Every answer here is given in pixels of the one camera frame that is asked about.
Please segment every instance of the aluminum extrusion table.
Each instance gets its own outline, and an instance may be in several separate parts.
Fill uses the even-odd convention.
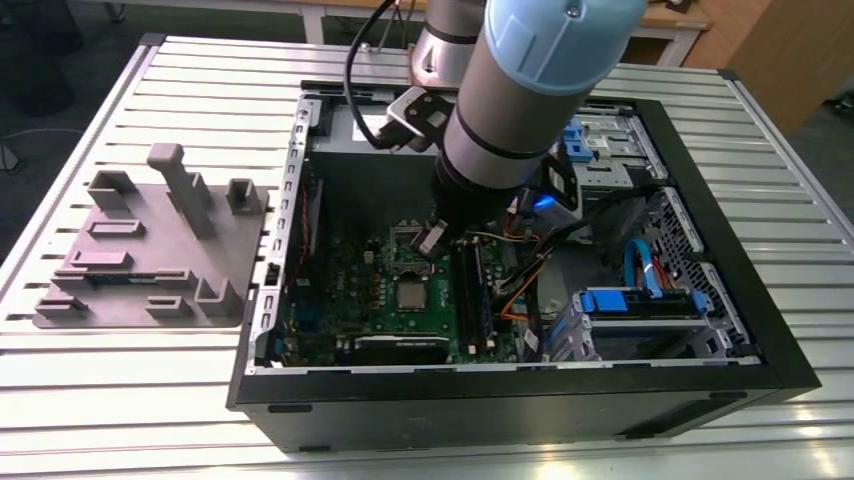
[[[286,456],[224,408],[236,328],[39,330],[33,305],[85,219],[95,171],[163,182],[147,146],[176,142],[210,185],[248,177],[275,188],[300,81],[340,79],[343,47],[147,40],[0,269],[0,474],[854,476],[854,232],[741,83],[715,71],[621,66],[595,94],[667,108],[825,385],[789,403],[670,440]],[[403,84],[406,64],[403,51],[360,54],[356,81]]]

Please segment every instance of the blue led light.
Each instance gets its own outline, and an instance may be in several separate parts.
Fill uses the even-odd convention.
[[[548,208],[555,204],[555,199],[550,196],[544,196],[539,199],[539,201],[534,204],[534,210],[539,210],[540,208]]]

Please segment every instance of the robotic arm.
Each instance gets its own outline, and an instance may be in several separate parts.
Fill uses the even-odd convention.
[[[452,82],[454,71],[436,69],[458,65],[448,55],[464,55],[462,47],[471,46],[478,4],[483,0],[430,4],[414,56],[414,76],[432,80],[428,84]],[[424,137],[440,147],[431,183],[435,215],[414,242],[422,255],[439,257],[471,225],[507,207],[617,65],[645,11],[646,0],[490,0],[452,111],[420,87],[391,105],[391,116],[415,134],[420,148]],[[426,72],[424,65],[434,71]],[[431,110],[411,108],[427,106],[424,100]],[[402,112],[422,114],[420,124]]]

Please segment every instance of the wooden cabinet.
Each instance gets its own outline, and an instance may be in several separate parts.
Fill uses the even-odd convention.
[[[854,73],[853,0],[702,0],[714,21],[683,66],[735,70],[785,134]]]

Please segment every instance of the table leg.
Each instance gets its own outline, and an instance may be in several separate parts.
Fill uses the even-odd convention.
[[[699,37],[698,30],[679,30],[677,36],[665,48],[662,57],[658,59],[658,66],[682,66],[682,62],[685,61],[685,58],[689,56],[691,48],[694,47],[694,42],[697,42],[697,37]]]
[[[315,5],[306,5],[300,8],[303,16],[303,25],[306,27],[306,43],[323,45],[323,17],[326,16],[324,8]]]

